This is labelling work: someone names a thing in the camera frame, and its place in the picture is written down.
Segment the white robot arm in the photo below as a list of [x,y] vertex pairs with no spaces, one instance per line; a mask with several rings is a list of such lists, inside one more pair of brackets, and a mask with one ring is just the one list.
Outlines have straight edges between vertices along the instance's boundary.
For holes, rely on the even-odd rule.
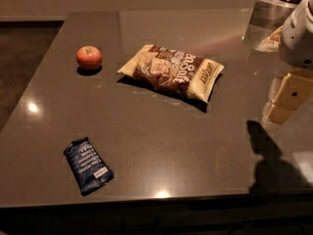
[[263,117],[283,124],[313,95],[313,0],[302,0],[284,22],[279,54],[291,69],[273,79]]

